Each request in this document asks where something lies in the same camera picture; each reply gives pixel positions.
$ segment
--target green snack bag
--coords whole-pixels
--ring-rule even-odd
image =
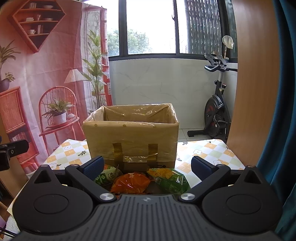
[[[173,168],[150,168],[147,173],[169,193],[180,195],[190,188],[185,176]]]
[[[94,181],[100,186],[105,186],[113,183],[120,175],[122,175],[122,172],[119,169],[105,164],[103,172]]]

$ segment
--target teal curtain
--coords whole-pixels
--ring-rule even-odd
[[[296,3],[274,0],[280,42],[279,90],[258,168],[283,204],[275,232],[296,240]]]

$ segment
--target storage box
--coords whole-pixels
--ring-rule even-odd
[[[91,157],[129,172],[174,168],[178,129],[172,104],[102,106],[83,122]]]

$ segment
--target silver screw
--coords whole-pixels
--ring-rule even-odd
[[[180,198],[182,200],[185,200],[185,201],[190,201],[190,200],[193,200],[195,198],[195,195],[192,194],[192,193],[183,193]]]
[[[104,200],[104,201],[110,201],[114,198],[114,195],[112,193],[102,193],[100,195],[100,199]]]

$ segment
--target chip bag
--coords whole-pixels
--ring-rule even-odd
[[[113,183],[120,175],[122,172],[118,168],[105,164],[103,172],[95,179],[95,182],[100,186],[105,186]]]
[[[160,187],[172,194],[182,194],[190,186],[185,176],[172,168],[150,168],[147,173]]]
[[[149,178],[144,174],[127,173],[115,180],[111,192],[116,194],[141,194],[148,187],[149,183]]]

